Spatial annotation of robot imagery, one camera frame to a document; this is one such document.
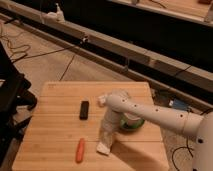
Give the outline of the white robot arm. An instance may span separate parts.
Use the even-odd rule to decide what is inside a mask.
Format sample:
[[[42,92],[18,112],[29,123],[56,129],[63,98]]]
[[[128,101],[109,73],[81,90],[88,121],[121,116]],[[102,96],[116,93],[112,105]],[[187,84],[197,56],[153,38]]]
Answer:
[[[198,115],[157,105],[136,103],[126,91],[117,90],[99,99],[106,112],[101,120],[97,151],[109,155],[121,120],[139,119],[173,131],[196,143],[192,171],[213,171],[213,112]]]

